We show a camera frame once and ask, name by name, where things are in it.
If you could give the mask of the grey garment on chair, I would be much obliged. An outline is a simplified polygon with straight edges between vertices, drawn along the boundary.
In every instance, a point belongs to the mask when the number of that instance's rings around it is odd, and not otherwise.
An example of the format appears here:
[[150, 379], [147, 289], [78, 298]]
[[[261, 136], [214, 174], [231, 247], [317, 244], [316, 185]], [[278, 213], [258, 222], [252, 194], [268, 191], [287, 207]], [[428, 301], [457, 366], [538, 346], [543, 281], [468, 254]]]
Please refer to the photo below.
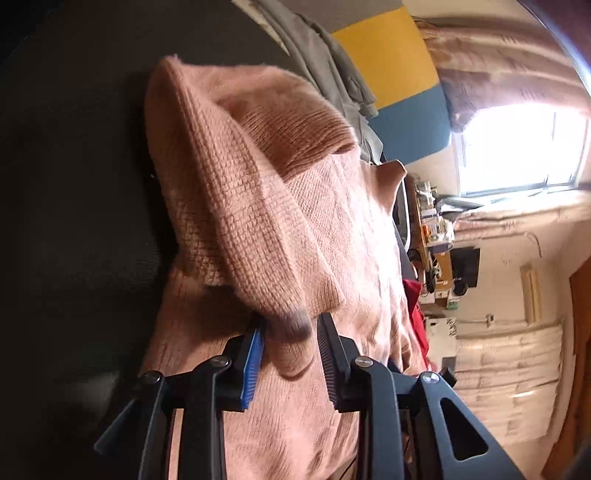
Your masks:
[[320, 24], [279, 1], [256, 1], [254, 5], [279, 34], [301, 72], [351, 124], [362, 159], [380, 164], [383, 142], [369, 124], [378, 114], [377, 98], [346, 50]]

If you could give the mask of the pink knitted sweater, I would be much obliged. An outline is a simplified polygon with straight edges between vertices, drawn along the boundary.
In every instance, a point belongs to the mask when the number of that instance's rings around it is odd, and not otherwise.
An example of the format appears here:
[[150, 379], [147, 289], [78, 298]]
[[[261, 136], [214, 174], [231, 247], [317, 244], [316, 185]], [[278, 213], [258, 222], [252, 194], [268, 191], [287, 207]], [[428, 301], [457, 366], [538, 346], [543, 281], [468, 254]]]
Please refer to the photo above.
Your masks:
[[252, 406], [224, 419], [231, 479], [325, 479], [353, 457], [356, 414], [329, 402], [318, 315], [381, 363], [426, 368], [403, 286], [399, 162], [363, 161], [349, 123], [296, 74], [162, 59], [149, 152], [178, 252], [143, 366], [189, 371], [266, 319]]

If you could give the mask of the wooden desk with clutter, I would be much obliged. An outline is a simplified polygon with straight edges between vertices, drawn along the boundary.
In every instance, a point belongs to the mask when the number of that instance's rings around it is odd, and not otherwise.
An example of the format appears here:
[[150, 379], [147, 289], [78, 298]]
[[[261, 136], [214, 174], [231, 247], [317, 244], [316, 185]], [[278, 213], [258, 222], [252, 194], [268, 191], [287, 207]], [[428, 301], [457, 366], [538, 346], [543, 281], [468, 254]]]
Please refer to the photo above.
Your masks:
[[431, 310], [455, 309], [452, 224], [436, 208], [429, 182], [410, 176], [405, 186], [411, 226], [409, 258], [422, 284], [420, 301]]

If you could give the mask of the red knitted sweater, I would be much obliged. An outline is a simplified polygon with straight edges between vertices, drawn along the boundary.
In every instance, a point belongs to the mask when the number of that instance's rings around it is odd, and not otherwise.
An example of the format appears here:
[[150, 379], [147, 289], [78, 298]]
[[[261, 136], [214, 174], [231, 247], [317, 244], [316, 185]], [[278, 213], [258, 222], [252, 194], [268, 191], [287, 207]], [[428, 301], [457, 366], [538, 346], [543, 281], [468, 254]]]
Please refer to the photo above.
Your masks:
[[422, 312], [419, 301], [422, 292], [422, 284], [416, 280], [404, 279], [403, 285], [407, 298], [411, 325], [419, 343], [424, 363], [430, 368], [431, 364], [428, 357], [429, 340], [425, 329], [425, 316]]

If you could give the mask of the patterned window curtain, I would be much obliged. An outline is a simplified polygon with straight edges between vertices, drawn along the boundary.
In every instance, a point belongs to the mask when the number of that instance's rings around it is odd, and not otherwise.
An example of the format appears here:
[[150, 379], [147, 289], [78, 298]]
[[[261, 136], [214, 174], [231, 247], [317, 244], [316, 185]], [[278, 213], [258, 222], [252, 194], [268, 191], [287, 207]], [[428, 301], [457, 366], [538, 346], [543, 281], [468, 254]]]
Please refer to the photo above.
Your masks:
[[520, 103], [590, 115], [590, 95], [550, 34], [505, 21], [415, 23], [442, 83], [454, 132], [463, 132], [480, 110]]

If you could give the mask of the black monitor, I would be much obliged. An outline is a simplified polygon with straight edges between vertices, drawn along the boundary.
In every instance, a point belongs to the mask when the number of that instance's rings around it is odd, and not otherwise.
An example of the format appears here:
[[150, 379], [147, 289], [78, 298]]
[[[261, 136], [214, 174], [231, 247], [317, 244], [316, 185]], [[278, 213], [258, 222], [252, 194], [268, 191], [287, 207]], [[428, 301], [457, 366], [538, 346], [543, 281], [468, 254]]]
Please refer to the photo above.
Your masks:
[[469, 289], [478, 286], [480, 249], [477, 247], [454, 248], [450, 252], [453, 294], [462, 297]]

